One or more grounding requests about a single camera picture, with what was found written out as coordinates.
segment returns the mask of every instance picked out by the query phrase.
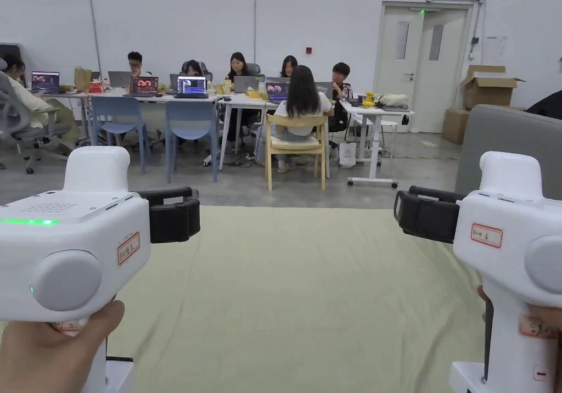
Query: blue chair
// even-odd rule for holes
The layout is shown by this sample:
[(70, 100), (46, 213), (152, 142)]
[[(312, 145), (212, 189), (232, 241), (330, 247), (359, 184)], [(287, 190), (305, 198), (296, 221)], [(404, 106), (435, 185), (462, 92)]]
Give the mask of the blue chair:
[[(108, 133), (108, 144), (113, 145), (112, 134), (125, 134), (131, 130), (137, 130), (139, 134), (140, 165), (142, 173), (145, 173), (144, 150), (150, 154), (150, 144), (146, 124), (142, 120), (141, 107), (134, 97), (101, 97), (92, 96), (92, 145), (98, 144), (98, 133), (105, 130)], [(106, 120), (101, 122), (100, 116), (105, 116)], [(129, 117), (135, 118), (135, 122), (122, 124), (120, 122), (108, 121), (107, 117)]]
[[(188, 130), (174, 127), (173, 122), (208, 122), (202, 129)], [(213, 181), (217, 181), (217, 136), (216, 111), (211, 102), (174, 102), (166, 103), (166, 169), (168, 184), (171, 182), (171, 163), (173, 169), (178, 167), (178, 137), (195, 140), (209, 135), (211, 138), (211, 160)]]

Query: woman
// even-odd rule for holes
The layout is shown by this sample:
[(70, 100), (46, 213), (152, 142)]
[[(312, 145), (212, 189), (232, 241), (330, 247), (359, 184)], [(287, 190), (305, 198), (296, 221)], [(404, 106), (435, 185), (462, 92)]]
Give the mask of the woman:
[(289, 55), (283, 60), (283, 66), (281, 67), (281, 76), (285, 78), (290, 78), (293, 75), (293, 68), (299, 63), (293, 55)]
[[(297, 65), (293, 68), (290, 78), (289, 94), (284, 102), (277, 108), (275, 115), (288, 117), (302, 116), (333, 116), (334, 110), (328, 97), (318, 91), (310, 68)], [(312, 127), (283, 127), (272, 126), (272, 135), (286, 141), (304, 141), (312, 132)], [(265, 131), (260, 132), (256, 162), (265, 163)], [(285, 155), (277, 155), (277, 172), (286, 173), (289, 165)]]
[(182, 74), (189, 76), (202, 76), (203, 71), (201, 70), (201, 65), (194, 59), (191, 61), (184, 62), (182, 65)]
[[(228, 79), (232, 83), (234, 88), (234, 77), (236, 75), (249, 75), (248, 66), (246, 64), (244, 56), (240, 52), (234, 52), (231, 55), (231, 71), (228, 73)], [(240, 134), (242, 134), (242, 127), (249, 127), (250, 120), (256, 116), (259, 111), (256, 110), (243, 110), (240, 120)], [(238, 109), (233, 109), (231, 112), (231, 121), (228, 124), (228, 134), (227, 134), (227, 146), (229, 149), (234, 147), (234, 142), (236, 141), (236, 116), (238, 114)]]
[(41, 113), (43, 110), (58, 108), (59, 110), (55, 115), (55, 122), (57, 124), (64, 124), (70, 127), (70, 131), (61, 135), (59, 142), (61, 145), (59, 149), (65, 153), (74, 150), (78, 137), (80, 136), (80, 129), (74, 119), (74, 114), (65, 105), (55, 99), (49, 99), (45, 102), (39, 95), (32, 94), (19, 82), (21, 76), (25, 73), (25, 64), (21, 59), (14, 55), (6, 55), (4, 61), (7, 68), (4, 73), (8, 76), (9, 82), (14, 88), (16, 96), (20, 99), (23, 105), (31, 111), (37, 112), (31, 115), (31, 127), (43, 128), (49, 123), (49, 116), (46, 113)]

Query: brown paper bag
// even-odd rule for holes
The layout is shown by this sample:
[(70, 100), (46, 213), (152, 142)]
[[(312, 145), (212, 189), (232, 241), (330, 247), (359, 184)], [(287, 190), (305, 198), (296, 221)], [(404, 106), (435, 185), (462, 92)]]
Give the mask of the brown paper bag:
[(90, 80), (92, 79), (92, 70), (84, 69), (81, 66), (74, 68), (74, 86), (79, 92), (90, 92)]

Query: gray sofa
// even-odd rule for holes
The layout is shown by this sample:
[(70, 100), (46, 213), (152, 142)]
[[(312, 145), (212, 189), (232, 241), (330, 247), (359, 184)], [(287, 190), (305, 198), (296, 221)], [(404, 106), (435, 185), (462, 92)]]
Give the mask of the gray sofa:
[(562, 200), (562, 120), (501, 106), (479, 105), (464, 135), (455, 192), (478, 189), (480, 156), (487, 151), (533, 156), (541, 164), (544, 197)]

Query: green indicator light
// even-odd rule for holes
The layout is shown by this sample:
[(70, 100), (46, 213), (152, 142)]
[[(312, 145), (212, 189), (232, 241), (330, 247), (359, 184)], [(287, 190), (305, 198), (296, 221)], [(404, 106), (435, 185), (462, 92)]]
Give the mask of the green indicator light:
[(0, 223), (9, 224), (19, 224), (19, 225), (42, 225), (42, 226), (52, 226), (60, 224), (60, 221), (44, 221), (44, 220), (34, 220), (34, 219), (0, 219)]

